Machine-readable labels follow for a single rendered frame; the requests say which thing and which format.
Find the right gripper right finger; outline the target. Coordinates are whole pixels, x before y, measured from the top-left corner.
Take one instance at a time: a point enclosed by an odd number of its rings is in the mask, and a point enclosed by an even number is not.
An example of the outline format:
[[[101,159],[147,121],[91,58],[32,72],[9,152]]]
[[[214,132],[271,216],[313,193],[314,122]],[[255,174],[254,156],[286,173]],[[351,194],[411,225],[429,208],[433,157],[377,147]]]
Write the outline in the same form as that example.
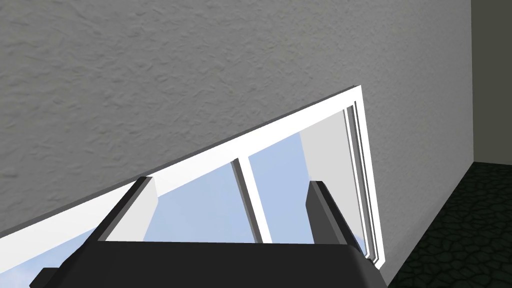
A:
[[[322,181],[309,182],[305,207],[315,244],[355,244],[351,229]]]

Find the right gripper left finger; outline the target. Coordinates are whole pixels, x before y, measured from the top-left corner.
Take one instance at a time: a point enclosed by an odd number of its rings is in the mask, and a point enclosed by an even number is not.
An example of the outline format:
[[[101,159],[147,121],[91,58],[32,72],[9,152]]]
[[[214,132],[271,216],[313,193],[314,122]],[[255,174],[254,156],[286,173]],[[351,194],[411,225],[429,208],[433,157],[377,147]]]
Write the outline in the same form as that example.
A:
[[[93,241],[142,242],[158,205],[155,181],[142,176],[93,231]]]

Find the white framed window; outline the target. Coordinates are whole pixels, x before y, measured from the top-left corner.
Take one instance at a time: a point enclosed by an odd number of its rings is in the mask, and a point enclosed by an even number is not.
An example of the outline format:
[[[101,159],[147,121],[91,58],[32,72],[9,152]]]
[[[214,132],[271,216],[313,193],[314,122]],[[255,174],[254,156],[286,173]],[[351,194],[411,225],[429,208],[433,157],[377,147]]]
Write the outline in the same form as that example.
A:
[[[144,241],[311,244],[306,199],[322,181],[377,268],[385,263],[361,86],[151,173]]]

